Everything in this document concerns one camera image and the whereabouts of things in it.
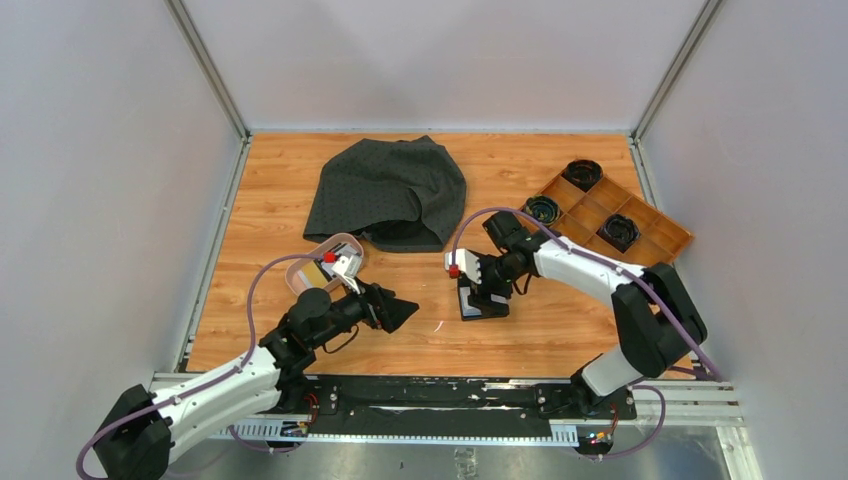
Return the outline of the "black leather card holder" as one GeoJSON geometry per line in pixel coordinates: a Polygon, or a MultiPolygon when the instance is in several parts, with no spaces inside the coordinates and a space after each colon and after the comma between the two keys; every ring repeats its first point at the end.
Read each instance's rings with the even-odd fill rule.
{"type": "Polygon", "coordinates": [[[463,321],[503,318],[509,315],[512,288],[484,288],[465,277],[457,281],[460,315],[463,321]]]}

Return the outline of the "yellow credit card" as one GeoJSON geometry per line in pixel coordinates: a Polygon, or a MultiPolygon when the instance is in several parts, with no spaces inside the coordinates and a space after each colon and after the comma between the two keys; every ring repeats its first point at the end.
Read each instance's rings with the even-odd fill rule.
{"type": "Polygon", "coordinates": [[[304,289],[324,288],[331,280],[326,272],[314,262],[302,265],[295,273],[295,279],[300,282],[304,289]]]}

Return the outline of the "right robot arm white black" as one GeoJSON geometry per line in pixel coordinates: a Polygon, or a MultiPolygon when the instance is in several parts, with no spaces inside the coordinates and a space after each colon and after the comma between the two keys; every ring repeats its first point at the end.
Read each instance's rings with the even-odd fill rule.
{"type": "Polygon", "coordinates": [[[444,255],[457,282],[465,320],[509,314],[514,283],[528,275],[556,281],[602,302],[614,316],[618,343],[570,378],[565,404],[596,417],[611,396],[641,379],[656,379],[689,354],[711,362],[701,346],[708,331],[675,268],[615,260],[582,247],[531,215],[506,207],[486,209],[483,227],[498,254],[460,248],[444,255]]]}

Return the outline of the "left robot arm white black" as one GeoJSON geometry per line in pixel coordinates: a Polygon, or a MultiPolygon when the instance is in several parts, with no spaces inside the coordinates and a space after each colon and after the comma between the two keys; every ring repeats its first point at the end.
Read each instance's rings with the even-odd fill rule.
{"type": "Polygon", "coordinates": [[[335,337],[366,325],[388,334],[419,309],[378,284],[357,282],[339,300],[302,292],[276,328],[230,362],[180,384],[120,394],[91,445],[108,479],[160,479],[184,453],[214,433],[276,407],[298,411],[305,370],[335,337]]]}

